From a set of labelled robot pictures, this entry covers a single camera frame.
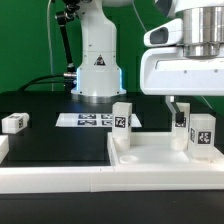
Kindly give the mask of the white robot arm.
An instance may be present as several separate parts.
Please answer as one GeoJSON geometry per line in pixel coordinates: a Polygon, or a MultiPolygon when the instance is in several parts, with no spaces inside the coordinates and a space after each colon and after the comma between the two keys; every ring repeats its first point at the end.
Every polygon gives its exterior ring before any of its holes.
{"type": "MultiPolygon", "coordinates": [[[[105,7],[133,0],[63,0],[75,5],[66,14],[77,16],[82,28],[82,63],[72,94],[104,102],[123,94],[116,63],[116,27],[105,7]]],[[[146,95],[164,95],[177,123],[184,113],[173,96],[224,95],[224,0],[154,0],[172,20],[144,34],[148,50],[140,64],[140,88],[146,95]]]]}

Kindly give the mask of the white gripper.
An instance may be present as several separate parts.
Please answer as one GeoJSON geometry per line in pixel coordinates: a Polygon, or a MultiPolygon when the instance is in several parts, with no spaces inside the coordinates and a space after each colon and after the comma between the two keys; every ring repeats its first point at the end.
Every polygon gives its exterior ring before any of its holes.
{"type": "Polygon", "coordinates": [[[140,88],[165,97],[175,123],[184,123],[174,96],[224,96],[224,49],[214,58],[189,59],[181,47],[147,50],[141,59],[140,88]]]}

